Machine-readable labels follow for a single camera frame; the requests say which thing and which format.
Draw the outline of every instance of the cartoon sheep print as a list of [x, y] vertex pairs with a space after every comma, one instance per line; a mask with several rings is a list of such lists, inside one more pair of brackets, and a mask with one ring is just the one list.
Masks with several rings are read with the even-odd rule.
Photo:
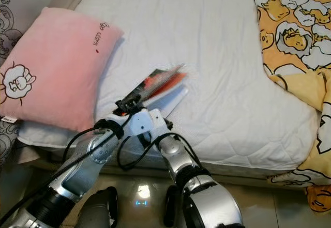
[[331, 0], [254, 2], [266, 74], [322, 112], [307, 159], [269, 182], [307, 187], [310, 208], [331, 212]]
[[36, 77], [30, 74], [28, 68], [23, 65], [15, 65], [2, 75], [3, 81], [0, 85], [0, 90], [4, 90], [6, 97], [1, 100], [1, 104], [6, 101], [7, 98], [20, 99], [22, 104], [22, 98], [32, 89], [32, 84], [36, 81]]

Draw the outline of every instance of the tiled floor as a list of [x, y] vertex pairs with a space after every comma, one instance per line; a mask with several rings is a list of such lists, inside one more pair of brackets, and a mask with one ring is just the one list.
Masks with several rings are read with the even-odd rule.
[[[118, 228], [165, 227], [162, 223], [164, 198], [169, 179], [100, 175], [79, 204], [75, 206], [64, 221], [62, 228], [73, 228], [78, 213], [89, 196], [100, 189], [115, 186], [118, 191]], [[139, 186], [148, 186], [150, 200], [143, 211], [135, 206], [139, 196]], [[309, 209], [305, 195], [301, 191], [224, 185], [237, 200], [243, 214], [246, 228], [329, 228], [331, 215], [315, 216]]]

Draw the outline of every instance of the pink pillow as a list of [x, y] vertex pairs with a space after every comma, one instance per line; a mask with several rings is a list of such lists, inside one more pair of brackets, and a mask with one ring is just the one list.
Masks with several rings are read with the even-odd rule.
[[44, 8], [0, 69], [0, 115], [92, 127], [99, 78], [122, 34], [81, 13]]

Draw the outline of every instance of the bed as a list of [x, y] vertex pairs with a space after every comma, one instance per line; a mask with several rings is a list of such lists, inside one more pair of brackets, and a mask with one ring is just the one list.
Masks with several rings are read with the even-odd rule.
[[[265, 178], [307, 158], [319, 114], [265, 74], [253, 0], [81, 0], [76, 11], [125, 32], [100, 80], [95, 120], [154, 69], [185, 64], [189, 92], [168, 119], [213, 174]], [[60, 156], [74, 134], [25, 121], [18, 140]], [[123, 157], [141, 152], [131, 144]], [[139, 166], [164, 168], [156, 151]]]

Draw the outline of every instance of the quilted mattress cover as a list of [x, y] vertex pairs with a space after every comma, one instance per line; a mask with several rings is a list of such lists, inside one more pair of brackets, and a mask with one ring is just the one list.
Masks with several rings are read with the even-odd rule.
[[[168, 118], [201, 161], [284, 171], [308, 156], [318, 113], [266, 76], [253, 0], [82, 0], [76, 11], [125, 32], [100, 81], [96, 120], [155, 68], [186, 64], [189, 93]], [[61, 149], [73, 135], [25, 122], [19, 140]]]

